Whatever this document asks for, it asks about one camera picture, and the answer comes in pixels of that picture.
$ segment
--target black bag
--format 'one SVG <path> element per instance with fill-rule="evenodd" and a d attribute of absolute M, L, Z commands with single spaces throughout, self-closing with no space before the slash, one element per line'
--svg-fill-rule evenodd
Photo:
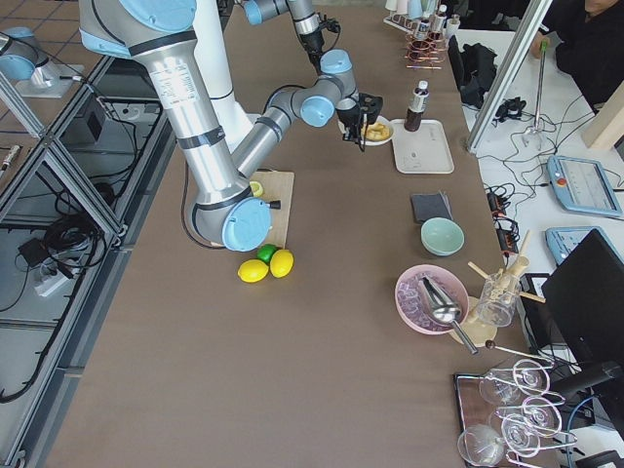
<path fill-rule="evenodd" d="M 496 77 L 496 54 L 479 43 L 472 46 L 464 44 L 464 52 L 459 53 L 457 41 L 452 37 L 448 43 L 448 56 L 461 101 L 481 109 L 484 94 Z"/>

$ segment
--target lime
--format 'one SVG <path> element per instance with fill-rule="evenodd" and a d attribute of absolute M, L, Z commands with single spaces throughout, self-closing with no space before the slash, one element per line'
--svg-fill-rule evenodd
<path fill-rule="evenodd" d="M 271 262 L 271 257 L 276 251 L 278 251 L 277 246 L 274 246 L 273 244 L 264 244 L 257 250 L 255 257 L 268 265 Z"/>

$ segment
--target monitor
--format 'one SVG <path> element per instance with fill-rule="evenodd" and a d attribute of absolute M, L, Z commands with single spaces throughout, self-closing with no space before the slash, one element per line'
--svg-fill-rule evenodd
<path fill-rule="evenodd" d="M 542 290 L 581 368 L 580 374 L 568 378 L 592 386 L 624 438 L 624 263 L 600 231 L 593 229 Z"/>

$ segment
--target brown bottle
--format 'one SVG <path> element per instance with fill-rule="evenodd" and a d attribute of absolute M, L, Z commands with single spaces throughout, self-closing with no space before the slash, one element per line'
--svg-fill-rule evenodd
<path fill-rule="evenodd" d="M 416 30 L 414 31 L 413 36 L 411 36 L 411 41 L 409 42 L 410 59 L 418 59 L 420 54 L 429 49 L 429 45 L 427 44 L 429 25 L 429 19 L 427 18 L 418 20 Z"/>
<path fill-rule="evenodd" d="M 431 41 L 438 41 L 442 37 L 442 30 L 447 20 L 447 6 L 440 5 L 438 13 L 433 16 L 431 22 L 431 29 L 429 30 L 429 39 Z"/>
<path fill-rule="evenodd" d="M 411 101 L 408 106 L 408 115 L 404 127 L 408 132 L 415 132 L 420 128 L 420 122 L 422 121 L 422 114 L 427 107 L 427 99 L 429 98 L 429 83 L 422 80 L 418 83 L 418 87 L 413 90 Z"/>

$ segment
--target blue joint cap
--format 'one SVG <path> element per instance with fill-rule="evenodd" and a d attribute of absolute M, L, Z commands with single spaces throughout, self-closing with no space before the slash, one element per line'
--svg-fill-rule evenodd
<path fill-rule="evenodd" d="M 138 22 L 161 32 L 182 32 L 191 27 L 197 11 L 196 0 L 119 0 Z"/>
<path fill-rule="evenodd" d="M 351 58 L 341 49 L 333 49 L 321 57 L 321 71 L 328 74 L 344 73 L 353 68 Z"/>
<path fill-rule="evenodd" d="M 30 28 L 26 26 L 10 27 L 2 32 L 4 32 L 8 36 L 15 37 L 16 39 L 23 39 L 24 37 L 35 37 L 34 33 L 30 30 Z"/>
<path fill-rule="evenodd" d="M 236 204 L 223 223 L 223 245 L 230 251 L 252 251 L 264 242 L 270 228 L 268 204 L 259 198 L 246 198 Z"/>
<path fill-rule="evenodd" d="M 7 54 L 0 57 L 0 71 L 10 80 L 29 80 L 35 71 L 35 64 L 27 58 Z"/>
<path fill-rule="evenodd" d="M 262 24 L 262 12 L 254 0 L 245 2 L 243 8 L 245 9 L 245 15 L 247 15 L 247 21 L 249 21 L 252 26 Z"/>
<path fill-rule="evenodd" d="M 324 96 L 308 97 L 301 105 L 301 118 L 312 127 L 323 127 L 333 116 L 333 103 Z"/>
<path fill-rule="evenodd" d="M 117 57 L 119 59 L 130 58 L 130 51 L 126 46 L 94 36 L 83 29 L 80 29 L 80 36 L 82 38 L 82 44 L 92 52 L 105 56 Z"/>

